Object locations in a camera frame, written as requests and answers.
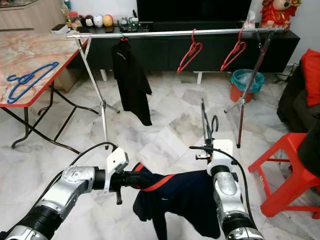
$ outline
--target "red stripe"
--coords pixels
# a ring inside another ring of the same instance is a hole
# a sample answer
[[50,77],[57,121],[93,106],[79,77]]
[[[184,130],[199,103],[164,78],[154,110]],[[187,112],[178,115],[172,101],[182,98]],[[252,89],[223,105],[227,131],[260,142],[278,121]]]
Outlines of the red stripe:
[[163,184],[168,182],[174,175],[175,174],[171,174],[171,175],[165,176],[164,178],[162,178],[160,181],[158,181],[157,183],[153,184],[152,186],[143,189],[143,191],[151,192],[151,191],[154,191],[154,190],[160,188]]
[[143,169],[145,166],[142,164],[142,163],[140,163],[136,168],[135,168],[135,172],[140,172],[140,170],[141,169]]

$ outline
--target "red plastic stool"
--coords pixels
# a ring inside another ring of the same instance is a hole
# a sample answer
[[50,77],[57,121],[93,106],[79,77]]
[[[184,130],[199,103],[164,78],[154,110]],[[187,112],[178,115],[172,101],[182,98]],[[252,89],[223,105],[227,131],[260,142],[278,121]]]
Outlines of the red plastic stool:
[[[317,189],[320,189],[320,177],[309,172],[298,157],[298,147],[306,135],[306,133],[290,133],[283,136],[248,168],[250,173],[257,170],[262,177],[266,201],[260,208],[267,217],[273,217],[281,211],[309,211],[315,212],[313,219],[320,219],[320,207],[289,206],[293,200],[311,187],[318,186]],[[289,159],[270,158],[278,150],[284,150]],[[289,162],[292,166],[292,175],[274,193],[271,193],[266,175],[261,168],[266,161]]]

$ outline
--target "wooden cabinet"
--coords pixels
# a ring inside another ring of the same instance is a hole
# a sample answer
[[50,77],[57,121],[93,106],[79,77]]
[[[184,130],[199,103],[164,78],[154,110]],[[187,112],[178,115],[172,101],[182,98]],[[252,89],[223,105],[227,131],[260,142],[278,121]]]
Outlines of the wooden cabinet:
[[0,31],[51,33],[53,27],[65,22],[61,6],[61,0],[37,0],[25,6],[0,8]]

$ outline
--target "black tv cabinet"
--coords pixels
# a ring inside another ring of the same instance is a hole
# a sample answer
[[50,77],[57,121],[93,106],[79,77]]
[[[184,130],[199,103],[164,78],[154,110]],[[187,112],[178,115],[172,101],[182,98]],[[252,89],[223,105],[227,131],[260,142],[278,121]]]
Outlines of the black tv cabinet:
[[[164,24],[158,24],[154,27],[158,31],[159,28],[168,29],[168,26],[164,28]],[[81,33],[105,33],[103,27],[81,27],[79,30]],[[114,33],[119,31],[119,28],[115,27]],[[264,42],[267,33],[261,33],[260,36],[262,42]],[[247,48],[226,71],[232,72],[237,69],[253,69],[255,67],[260,53],[257,35],[256,33],[243,33],[242,39],[247,43]],[[238,40],[238,34],[197,35],[195,40],[203,43],[203,50],[185,71],[215,72],[220,71],[226,56],[234,48]],[[276,33],[259,71],[283,72],[299,40],[300,38],[292,31]],[[90,67],[92,69],[111,70],[113,68],[111,47],[118,42],[119,39],[92,39],[87,57]],[[132,53],[146,71],[176,71],[192,41],[190,36],[132,37],[129,38],[129,43]],[[68,68],[85,68],[79,54],[69,64]]]

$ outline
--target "blue bin liner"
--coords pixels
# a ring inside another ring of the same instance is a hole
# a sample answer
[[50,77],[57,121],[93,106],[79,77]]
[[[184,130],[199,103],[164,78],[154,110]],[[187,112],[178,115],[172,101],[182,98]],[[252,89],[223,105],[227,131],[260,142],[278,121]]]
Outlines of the blue bin liner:
[[[236,87],[244,92],[248,82],[250,81],[252,70],[250,69],[239,69],[233,72],[231,82],[236,85]],[[249,93],[258,93],[265,83],[265,76],[258,72],[255,76],[254,82],[249,90]]]

